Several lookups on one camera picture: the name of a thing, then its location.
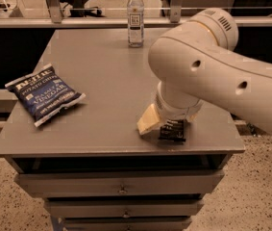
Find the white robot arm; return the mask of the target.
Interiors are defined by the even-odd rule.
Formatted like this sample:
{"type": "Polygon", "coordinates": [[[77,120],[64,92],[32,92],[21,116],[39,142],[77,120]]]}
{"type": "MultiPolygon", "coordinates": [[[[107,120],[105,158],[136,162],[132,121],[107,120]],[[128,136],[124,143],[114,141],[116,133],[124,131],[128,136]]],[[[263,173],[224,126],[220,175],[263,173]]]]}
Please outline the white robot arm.
{"type": "Polygon", "coordinates": [[[272,135],[272,64],[237,54],[235,20],[203,10],[162,34],[148,63],[160,80],[155,102],[137,122],[141,135],[168,120],[191,121],[209,102],[272,135]]]}

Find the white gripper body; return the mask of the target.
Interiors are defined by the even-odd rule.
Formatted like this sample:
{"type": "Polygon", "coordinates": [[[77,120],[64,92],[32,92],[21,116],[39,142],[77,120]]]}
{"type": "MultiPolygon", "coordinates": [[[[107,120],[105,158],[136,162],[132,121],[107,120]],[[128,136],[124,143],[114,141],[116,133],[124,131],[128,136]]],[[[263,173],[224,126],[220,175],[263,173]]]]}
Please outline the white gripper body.
{"type": "Polygon", "coordinates": [[[162,123],[165,123],[167,120],[186,120],[188,116],[198,114],[203,101],[167,85],[165,82],[159,82],[155,105],[161,116],[162,123]]]}

